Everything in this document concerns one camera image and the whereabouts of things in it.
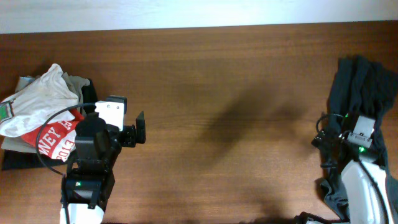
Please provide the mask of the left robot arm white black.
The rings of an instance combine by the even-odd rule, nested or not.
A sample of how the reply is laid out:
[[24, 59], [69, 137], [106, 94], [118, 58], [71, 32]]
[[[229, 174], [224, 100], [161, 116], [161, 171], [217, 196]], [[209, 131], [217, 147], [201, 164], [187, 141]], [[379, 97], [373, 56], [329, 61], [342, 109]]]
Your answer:
[[136, 125], [106, 123], [98, 112], [76, 126], [76, 149], [62, 177], [60, 223], [101, 223], [115, 184], [113, 167], [123, 147], [146, 141], [144, 113]]

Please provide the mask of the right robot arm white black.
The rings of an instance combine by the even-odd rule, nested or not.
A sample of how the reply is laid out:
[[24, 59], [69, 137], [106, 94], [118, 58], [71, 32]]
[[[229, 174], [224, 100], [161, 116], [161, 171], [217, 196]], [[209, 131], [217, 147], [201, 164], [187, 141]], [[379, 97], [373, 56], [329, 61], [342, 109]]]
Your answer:
[[323, 156], [323, 201], [338, 223], [397, 223], [397, 180], [373, 120], [317, 129], [312, 145]]

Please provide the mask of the dark green t-shirt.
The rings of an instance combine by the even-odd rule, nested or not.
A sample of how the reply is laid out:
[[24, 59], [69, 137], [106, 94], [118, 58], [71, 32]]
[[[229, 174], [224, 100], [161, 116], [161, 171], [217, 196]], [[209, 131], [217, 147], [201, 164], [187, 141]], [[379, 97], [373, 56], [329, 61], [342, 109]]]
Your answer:
[[359, 115], [374, 119], [381, 132], [382, 146], [386, 148], [387, 168], [391, 174], [381, 124], [396, 96], [396, 73], [359, 55], [341, 58], [331, 86], [327, 112], [317, 123], [320, 128], [337, 130], [344, 124], [354, 124]]

